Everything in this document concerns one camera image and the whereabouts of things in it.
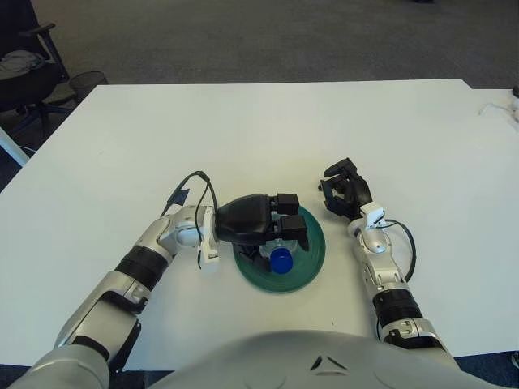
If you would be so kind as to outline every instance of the plastic bottle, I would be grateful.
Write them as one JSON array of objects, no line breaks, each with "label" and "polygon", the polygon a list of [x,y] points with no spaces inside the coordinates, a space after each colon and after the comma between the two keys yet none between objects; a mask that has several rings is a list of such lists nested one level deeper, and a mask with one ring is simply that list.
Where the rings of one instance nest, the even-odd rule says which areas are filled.
[{"label": "plastic bottle", "polygon": [[292,254],[298,248],[298,241],[275,239],[260,246],[259,252],[270,261],[274,273],[286,274],[294,266]]}]

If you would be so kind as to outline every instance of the table surface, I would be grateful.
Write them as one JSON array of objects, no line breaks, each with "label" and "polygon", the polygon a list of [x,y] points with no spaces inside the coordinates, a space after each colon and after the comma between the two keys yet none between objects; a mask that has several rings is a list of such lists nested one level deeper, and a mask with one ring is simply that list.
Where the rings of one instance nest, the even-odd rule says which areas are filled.
[{"label": "table surface", "polygon": [[[286,295],[248,284],[221,243],[216,274],[183,251],[140,316],[128,369],[174,370],[238,337],[283,329],[374,336],[345,219],[322,172],[350,157],[418,247],[410,287],[454,356],[519,348],[519,134],[508,92],[461,80],[98,87],[0,194],[0,363],[31,365],[158,217],[188,173],[220,204],[297,193],[320,222],[323,268]],[[203,189],[190,183],[188,203]],[[410,251],[392,229],[405,271]]]}]

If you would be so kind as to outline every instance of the wastebasket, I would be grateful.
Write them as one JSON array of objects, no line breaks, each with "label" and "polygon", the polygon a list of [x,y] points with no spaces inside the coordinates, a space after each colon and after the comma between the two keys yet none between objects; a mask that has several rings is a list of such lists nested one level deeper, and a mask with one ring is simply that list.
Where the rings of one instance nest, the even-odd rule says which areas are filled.
[{"label": "wastebasket", "polygon": [[108,80],[101,71],[87,71],[72,78],[69,85],[75,92],[76,104],[79,104],[97,85],[108,85]]}]

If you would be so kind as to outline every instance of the white table leg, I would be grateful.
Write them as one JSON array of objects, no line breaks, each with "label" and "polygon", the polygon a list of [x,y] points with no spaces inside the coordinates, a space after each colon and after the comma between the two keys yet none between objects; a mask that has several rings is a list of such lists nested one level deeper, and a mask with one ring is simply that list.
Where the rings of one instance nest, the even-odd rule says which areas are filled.
[{"label": "white table leg", "polygon": [[29,157],[24,151],[19,148],[13,139],[0,127],[0,147],[2,147],[13,160],[19,163],[20,166],[24,166]]}]

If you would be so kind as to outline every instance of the office chair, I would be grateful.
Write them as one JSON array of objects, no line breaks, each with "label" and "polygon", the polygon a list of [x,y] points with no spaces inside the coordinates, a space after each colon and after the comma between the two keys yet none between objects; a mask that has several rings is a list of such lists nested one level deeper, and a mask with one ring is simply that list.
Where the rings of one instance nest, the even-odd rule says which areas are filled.
[{"label": "office chair", "polygon": [[[49,30],[55,24],[40,25],[30,0],[0,0],[0,58],[15,50],[27,50],[42,55],[53,62],[32,70],[25,75],[0,81],[0,113],[16,109],[26,113],[26,117],[10,133],[22,130],[38,118],[46,134],[49,127],[49,113],[72,112],[72,109],[59,107],[71,98],[45,104],[43,100],[50,96],[59,83],[69,79],[62,59],[59,56]],[[44,49],[40,38],[45,43]]]}]

